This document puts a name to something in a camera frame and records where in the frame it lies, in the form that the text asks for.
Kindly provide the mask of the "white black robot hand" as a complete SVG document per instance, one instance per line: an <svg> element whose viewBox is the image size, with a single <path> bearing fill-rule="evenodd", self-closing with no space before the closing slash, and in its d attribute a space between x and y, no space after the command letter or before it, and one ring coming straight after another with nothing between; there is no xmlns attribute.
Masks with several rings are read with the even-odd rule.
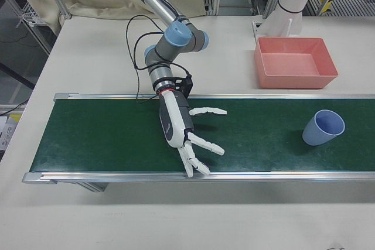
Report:
<svg viewBox="0 0 375 250"><path fill-rule="evenodd" d="M224 154L224 149L219 145L194 134L192 117L206 113L226 115L227 111L212 107L191 109L185 96L171 88L159 93L159 118L165 139L169 146L178 150L188 177L193 176L194 170L205 176L210 174L209 168L196 158L193 144L218 155Z"/></svg>

